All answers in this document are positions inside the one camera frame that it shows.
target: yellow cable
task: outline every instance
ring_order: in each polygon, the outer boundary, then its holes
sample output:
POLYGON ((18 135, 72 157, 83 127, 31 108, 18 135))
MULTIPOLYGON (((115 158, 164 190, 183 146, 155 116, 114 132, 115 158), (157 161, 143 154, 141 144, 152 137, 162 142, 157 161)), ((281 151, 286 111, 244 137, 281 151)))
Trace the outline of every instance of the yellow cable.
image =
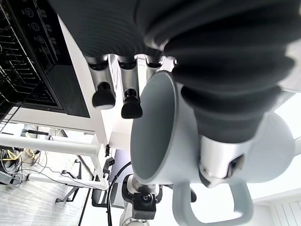
POLYGON ((7 152, 8 152, 8 155, 9 155, 9 159, 2 159, 2 160, 4 160, 4 161, 10 161, 10 160, 17 160, 18 158, 20 158, 20 156, 21 156, 21 153, 19 153, 18 155, 16 155, 15 153, 13 153, 13 152, 11 152, 10 150, 7 150, 7 152))

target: white mug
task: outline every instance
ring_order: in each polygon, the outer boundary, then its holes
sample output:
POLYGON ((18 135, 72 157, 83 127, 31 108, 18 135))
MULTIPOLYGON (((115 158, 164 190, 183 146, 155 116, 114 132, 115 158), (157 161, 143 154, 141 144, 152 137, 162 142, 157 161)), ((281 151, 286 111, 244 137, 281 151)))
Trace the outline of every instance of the white mug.
MULTIPOLYGON (((141 95, 143 116, 134 119, 131 133, 131 161, 135 176, 143 184, 174 185, 173 212, 177 223, 181 226, 234 226, 246 223, 253 215, 253 203, 242 174, 238 174, 228 182, 233 195, 234 209, 241 213, 239 218, 202 223, 193 214, 190 206, 190 183, 201 183, 200 136, 194 112, 183 100, 181 88, 182 84, 173 81, 170 73, 166 71, 153 75, 144 88, 141 95)), ((288 127, 279 117, 273 120, 279 122, 277 126, 281 128, 279 133, 273 131, 271 135, 277 140, 277 145, 274 150, 270 150, 265 142, 263 151, 268 154, 265 153, 263 156, 268 159, 259 160, 259 162, 267 161, 265 172, 261 171, 258 172, 259 175, 251 176, 250 169, 246 167, 253 166, 254 162, 246 161, 242 172, 247 174, 248 180, 255 182, 271 180, 279 176, 293 159, 294 140, 288 127), (280 166, 270 161, 278 161, 280 166), (273 171, 270 167, 277 167, 276 176, 269 173, 270 170, 273 171)), ((262 127, 264 134, 271 130, 265 124, 262 127)), ((247 156, 252 161, 257 161, 262 151, 259 150, 257 143, 262 144, 260 138, 247 156)))

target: silver cylinder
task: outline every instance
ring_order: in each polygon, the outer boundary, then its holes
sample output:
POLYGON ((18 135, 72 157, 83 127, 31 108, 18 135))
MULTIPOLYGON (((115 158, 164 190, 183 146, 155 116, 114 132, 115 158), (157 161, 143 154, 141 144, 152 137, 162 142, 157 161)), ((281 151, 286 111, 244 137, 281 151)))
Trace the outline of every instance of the silver cylinder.
POLYGON ((114 92, 114 84, 113 84, 109 64, 103 70, 94 70, 90 66, 89 66, 89 69, 90 69, 90 72, 91 72, 93 84, 94 84, 94 87, 95 87, 96 91, 98 90, 98 85, 100 83, 106 82, 110 85, 111 90, 114 92))
POLYGON ((126 98, 126 91, 129 89, 134 89, 136 91, 137 97, 139 97, 139 80, 137 65, 133 69, 127 70, 120 68, 120 70, 123 99, 126 98))

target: black cable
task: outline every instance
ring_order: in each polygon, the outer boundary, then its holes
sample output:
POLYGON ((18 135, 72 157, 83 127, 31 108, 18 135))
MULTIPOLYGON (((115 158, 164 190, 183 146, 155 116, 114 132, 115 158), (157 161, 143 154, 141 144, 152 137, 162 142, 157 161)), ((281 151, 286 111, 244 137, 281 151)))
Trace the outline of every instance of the black cable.
POLYGON ((48 162, 47 153, 46 153, 46 151, 44 151, 44 152, 45 152, 45 157, 46 157, 46 163, 45 163, 45 166, 43 166, 43 169, 40 171, 40 173, 43 172, 43 170, 47 167, 47 162, 48 162))
MULTIPOLYGON (((71 177, 69 177, 69 176, 66 176, 66 175, 62 174, 61 172, 53 171, 53 170, 52 170, 50 167, 48 167, 48 166, 43 166, 43 165, 41 165, 41 164, 38 163, 38 162, 36 162, 36 164, 38 164, 38 165, 40 165, 40 166, 43 167, 42 171, 43 171, 45 168, 48 168, 48 169, 49 169, 51 172, 53 172, 53 173, 59 173, 59 174, 61 174, 63 177, 69 178, 69 179, 73 180, 73 178, 71 178, 71 177)), ((94 189, 100 190, 100 189, 97 188, 97 187, 94 187, 94 186, 91 186, 91 185, 86 185, 86 184, 83 184, 83 183, 81 183, 81 182, 79 182, 79 181, 76 181, 76 180, 73 180, 73 181, 76 182, 76 183, 79 183, 79 184, 81 184, 81 185, 84 185, 84 186, 87 186, 87 187, 92 187, 92 188, 94 188, 94 189)))
MULTIPOLYGON (((24 170, 27 170, 27 171, 33 171, 33 172, 36 172, 36 173, 39 173, 39 171, 37 171, 37 170, 34 170, 34 169, 24 169, 24 170)), ((44 176, 46 176, 47 178, 49 178, 50 180, 52 180, 52 181, 55 181, 55 182, 57 182, 57 183, 59 183, 59 184, 62 184, 62 185, 68 185, 68 184, 65 184, 65 183, 62 183, 62 182, 59 182, 59 181, 56 181, 56 180, 54 180, 54 179, 52 179, 52 178, 50 178, 49 176, 47 176, 46 174, 44 174, 44 173, 41 173, 42 175, 44 175, 44 176)))
POLYGON ((120 174, 128 167, 131 165, 131 162, 128 162, 124 167, 122 167, 119 172, 115 175, 112 183, 109 186, 108 194, 107 194, 107 213, 108 213, 108 226, 112 226, 112 216, 111 216, 111 204, 110 204, 110 195, 111 195, 111 190, 113 185, 115 184, 117 178, 120 176, 120 174))

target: metal rod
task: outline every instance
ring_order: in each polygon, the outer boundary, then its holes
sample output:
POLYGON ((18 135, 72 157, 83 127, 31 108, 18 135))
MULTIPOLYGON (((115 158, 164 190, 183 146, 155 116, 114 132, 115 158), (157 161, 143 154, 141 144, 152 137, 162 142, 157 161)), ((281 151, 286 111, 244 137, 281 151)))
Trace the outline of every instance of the metal rod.
POLYGON ((39 181, 52 184, 66 184, 69 186, 77 187, 87 187, 87 188, 97 188, 99 190, 106 190, 107 187, 105 184, 99 181, 91 180, 81 180, 81 179, 71 179, 69 177, 58 177, 58 176, 49 176, 49 178, 42 174, 30 173, 27 176, 30 181, 39 181))
POLYGON ((36 150, 68 153, 77 155, 94 156, 98 153, 98 146, 59 142, 52 140, 40 140, 28 137, 17 137, 0 134, 0 144, 10 147, 31 148, 36 150))

